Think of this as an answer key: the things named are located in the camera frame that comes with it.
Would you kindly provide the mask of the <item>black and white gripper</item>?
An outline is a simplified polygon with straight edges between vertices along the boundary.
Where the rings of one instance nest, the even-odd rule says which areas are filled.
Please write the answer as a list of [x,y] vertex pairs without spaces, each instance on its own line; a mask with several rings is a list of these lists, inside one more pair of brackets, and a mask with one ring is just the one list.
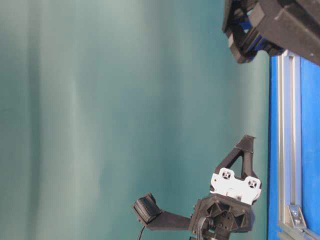
[[[254,139],[244,135],[212,174],[209,195],[194,207],[189,230],[196,240],[228,240],[231,233],[247,233],[255,221],[252,205],[261,194],[253,171]],[[242,157],[240,177],[231,166]]]

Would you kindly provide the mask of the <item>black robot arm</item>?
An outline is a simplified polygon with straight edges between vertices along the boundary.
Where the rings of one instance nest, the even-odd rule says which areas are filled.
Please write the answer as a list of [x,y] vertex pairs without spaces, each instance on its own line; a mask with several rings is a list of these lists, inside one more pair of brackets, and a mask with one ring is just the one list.
[[[258,51],[277,58],[278,221],[284,240],[317,240],[302,204],[301,60],[320,62],[320,3],[317,0],[227,0],[222,30],[240,64]],[[253,138],[245,136],[215,169],[210,195],[195,206],[189,229],[197,240],[227,240],[247,232],[246,207],[258,199]]]

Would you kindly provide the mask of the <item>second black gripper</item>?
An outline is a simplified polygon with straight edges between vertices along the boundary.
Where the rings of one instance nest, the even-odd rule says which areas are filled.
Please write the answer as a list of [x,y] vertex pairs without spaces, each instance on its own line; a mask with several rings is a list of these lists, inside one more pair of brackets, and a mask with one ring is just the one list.
[[239,64],[258,51],[273,57],[286,50],[320,63],[318,0],[226,0],[222,31]]

